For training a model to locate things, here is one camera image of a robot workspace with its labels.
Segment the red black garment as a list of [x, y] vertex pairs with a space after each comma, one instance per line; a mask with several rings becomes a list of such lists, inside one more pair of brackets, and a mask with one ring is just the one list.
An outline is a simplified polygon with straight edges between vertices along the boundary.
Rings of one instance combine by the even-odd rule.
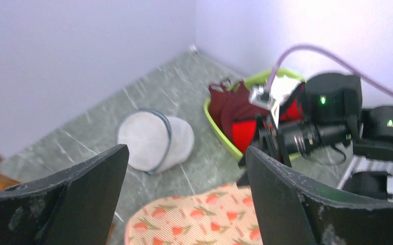
[[[282, 125], [302, 120], [302, 107], [298, 105], [298, 97], [305, 91], [305, 83], [298, 82], [292, 89], [280, 95], [280, 105], [273, 109], [273, 119]], [[241, 84], [231, 98], [231, 105], [224, 106], [222, 114], [222, 129], [224, 135], [242, 153], [251, 144], [256, 132], [256, 115], [267, 116], [270, 110], [259, 108], [249, 103], [249, 91]]]

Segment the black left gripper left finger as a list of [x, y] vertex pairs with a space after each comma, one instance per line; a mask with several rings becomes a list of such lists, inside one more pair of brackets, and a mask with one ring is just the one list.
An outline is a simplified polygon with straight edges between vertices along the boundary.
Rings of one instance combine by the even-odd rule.
[[35, 181], [0, 174], [0, 244], [106, 244], [128, 159], [119, 144]]

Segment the floral mesh bra laundry bag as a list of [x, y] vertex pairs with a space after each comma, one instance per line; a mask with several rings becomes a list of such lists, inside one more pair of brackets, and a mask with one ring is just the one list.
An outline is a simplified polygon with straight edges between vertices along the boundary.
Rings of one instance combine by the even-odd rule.
[[157, 199], [128, 221], [125, 244], [262, 244], [249, 187]]

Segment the white round mesh laundry bag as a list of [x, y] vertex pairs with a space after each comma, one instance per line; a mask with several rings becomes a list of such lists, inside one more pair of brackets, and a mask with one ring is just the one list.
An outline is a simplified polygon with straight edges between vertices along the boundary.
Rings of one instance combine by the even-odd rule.
[[154, 109], [139, 109], [123, 118], [116, 141], [128, 146], [132, 168], [155, 175], [185, 162], [193, 150], [195, 135], [183, 119]]

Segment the green plastic basket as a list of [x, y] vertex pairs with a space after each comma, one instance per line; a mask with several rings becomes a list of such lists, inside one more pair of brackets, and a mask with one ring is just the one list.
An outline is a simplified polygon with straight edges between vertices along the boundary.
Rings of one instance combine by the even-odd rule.
[[[258, 73], [256, 75], [253, 75], [251, 77], [243, 79], [245, 82], [245, 86], [250, 90], [252, 86], [257, 86], [257, 85], [265, 85], [266, 80], [269, 78], [271, 75], [271, 71], [263, 71], [261, 73]], [[301, 80], [302, 82], [306, 82], [305, 78], [294, 73], [291, 70], [281, 68], [275, 75], [275, 77], [289, 77], [297, 80]], [[218, 140], [221, 142], [221, 144], [227, 149], [227, 151], [233, 156], [235, 160], [240, 160], [243, 156], [243, 154], [230, 142], [230, 140], [223, 134], [221, 129], [215, 124], [214, 120], [212, 119], [211, 115], [209, 114], [208, 107], [210, 105], [211, 98], [210, 98], [210, 93], [209, 97], [205, 100], [203, 108], [204, 108], [204, 113], [211, 125], [212, 130], [214, 131], [216, 137]]]

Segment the white garment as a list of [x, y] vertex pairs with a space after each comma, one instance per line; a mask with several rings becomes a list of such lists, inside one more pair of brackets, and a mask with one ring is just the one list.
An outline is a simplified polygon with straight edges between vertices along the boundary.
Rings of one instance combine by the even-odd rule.
[[301, 80], [289, 77], [275, 77], [269, 92], [270, 98], [283, 103], [301, 83]]

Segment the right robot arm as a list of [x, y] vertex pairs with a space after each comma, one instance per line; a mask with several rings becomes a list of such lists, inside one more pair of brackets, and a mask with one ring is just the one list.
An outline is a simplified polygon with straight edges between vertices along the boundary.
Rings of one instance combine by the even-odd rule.
[[[290, 156], [309, 158], [321, 148], [350, 146], [357, 159], [393, 163], [393, 106], [364, 108], [358, 76], [321, 73], [304, 82], [275, 79], [269, 92], [253, 91], [269, 104], [257, 116], [252, 145], [290, 166]], [[339, 189], [393, 202], [393, 169], [351, 163]]]

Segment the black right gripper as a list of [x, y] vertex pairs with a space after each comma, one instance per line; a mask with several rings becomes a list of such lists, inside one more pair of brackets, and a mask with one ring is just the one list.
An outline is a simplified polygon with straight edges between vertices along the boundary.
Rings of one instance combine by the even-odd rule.
[[346, 125], [315, 125], [310, 121], [288, 122], [276, 127], [271, 115], [256, 116], [255, 147], [279, 162], [291, 167], [290, 156], [301, 155], [311, 160], [311, 153], [330, 147], [347, 159], [336, 145], [351, 144], [351, 134]]

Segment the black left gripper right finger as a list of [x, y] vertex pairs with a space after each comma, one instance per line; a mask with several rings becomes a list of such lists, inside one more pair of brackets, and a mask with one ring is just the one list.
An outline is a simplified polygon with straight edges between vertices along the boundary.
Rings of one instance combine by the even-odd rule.
[[245, 160], [264, 244], [393, 244], [393, 202], [332, 188], [253, 146]]

